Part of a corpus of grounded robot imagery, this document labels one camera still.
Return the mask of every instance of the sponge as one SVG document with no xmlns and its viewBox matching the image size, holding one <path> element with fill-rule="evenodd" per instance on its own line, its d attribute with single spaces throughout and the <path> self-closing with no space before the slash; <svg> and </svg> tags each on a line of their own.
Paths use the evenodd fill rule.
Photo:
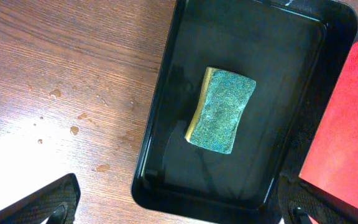
<svg viewBox="0 0 358 224">
<path fill-rule="evenodd" d="M 186 140 L 204 149 L 230 154 L 242 112 L 255 87 L 256 82 L 250 78 L 208 67 Z"/>
</svg>

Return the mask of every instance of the wooden table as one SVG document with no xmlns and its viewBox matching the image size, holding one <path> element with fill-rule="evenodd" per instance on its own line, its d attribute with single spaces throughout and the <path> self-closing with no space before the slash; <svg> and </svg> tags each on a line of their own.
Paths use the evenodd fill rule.
<svg viewBox="0 0 358 224">
<path fill-rule="evenodd" d="M 174 4 L 0 1 L 0 209 L 74 172 L 76 223 L 199 222 L 130 193 Z"/>
</svg>

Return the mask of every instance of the water droplet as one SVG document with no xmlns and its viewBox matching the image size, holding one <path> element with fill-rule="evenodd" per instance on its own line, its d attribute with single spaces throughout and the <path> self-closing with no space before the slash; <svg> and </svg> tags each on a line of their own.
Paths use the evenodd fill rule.
<svg viewBox="0 0 358 224">
<path fill-rule="evenodd" d="M 84 119 L 86 117 L 87 117 L 87 115 L 85 113 L 82 113 L 81 115 L 78 116 L 78 119 Z"/>
<path fill-rule="evenodd" d="M 57 98 L 61 97 L 62 93 L 60 93 L 60 90 L 59 90 L 59 89 L 56 89 L 56 90 L 54 90 L 54 91 L 51 91 L 51 92 L 49 93 L 49 95 L 50 95 L 52 98 L 57 99 Z"/>
<path fill-rule="evenodd" d="M 78 127 L 76 127 L 76 126 L 72 126 L 72 127 L 70 128 L 70 133 L 71 133 L 72 135 L 77 135 L 79 131 L 80 131 L 80 129 L 79 129 Z"/>
<path fill-rule="evenodd" d="M 294 1 L 294 0 L 290 0 L 289 2 L 287 2 L 287 3 L 285 4 L 285 6 L 289 6 L 293 1 Z"/>
<path fill-rule="evenodd" d="M 97 166 L 96 171 L 98 171 L 98 172 L 106 172 L 109 169 L 110 169 L 109 164 L 103 164 L 103 165 Z"/>
<path fill-rule="evenodd" d="M 122 143 L 123 142 L 133 142 L 133 141 L 135 141 L 135 137 L 132 136 L 131 133 L 127 133 L 124 136 L 120 136 L 120 137 L 118 137 L 118 139 L 120 139 L 122 141 Z"/>
<path fill-rule="evenodd" d="M 102 99 L 102 102 L 105 106 L 109 106 L 107 103 L 106 103 L 106 100 Z"/>
<path fill-rule="evenodd" d="M 94 124 L 96 127 L 99 127 L 99 126 L 96 124 L 96 122 L 94 122 L 92 119 L 88 119 L 88 121 L 89 121 L 90 123 Z"/>
</svg>

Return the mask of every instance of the black tray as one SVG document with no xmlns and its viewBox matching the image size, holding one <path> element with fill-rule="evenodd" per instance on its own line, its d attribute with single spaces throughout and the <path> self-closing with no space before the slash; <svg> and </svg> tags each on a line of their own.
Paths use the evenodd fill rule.
<svg viewBox="0 0 358 224">
<path fill-rule="evenodd" d="M 345 4 L 287 3 L 177 1 L 132 183 L 140 206 L 211 222 L 269 222 L 265 205 L 291 128 L 303 122 L 301 105 L 332 93 L 306 99 L 309 84 L 335 84 L 357 32 Z M 208 66 L 257 82 L 230 155 L 184 138 Z"/>
</svg>

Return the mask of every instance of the red object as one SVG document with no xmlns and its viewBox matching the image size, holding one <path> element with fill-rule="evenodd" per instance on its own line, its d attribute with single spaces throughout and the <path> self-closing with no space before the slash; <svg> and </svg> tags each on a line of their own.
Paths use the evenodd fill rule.
<svg viewBox="0 0 358 224">
<path fill-rule="evenodd" d="M 358 43 L 347 58 L 300 177 L 358 208 Z"/>
</svg>

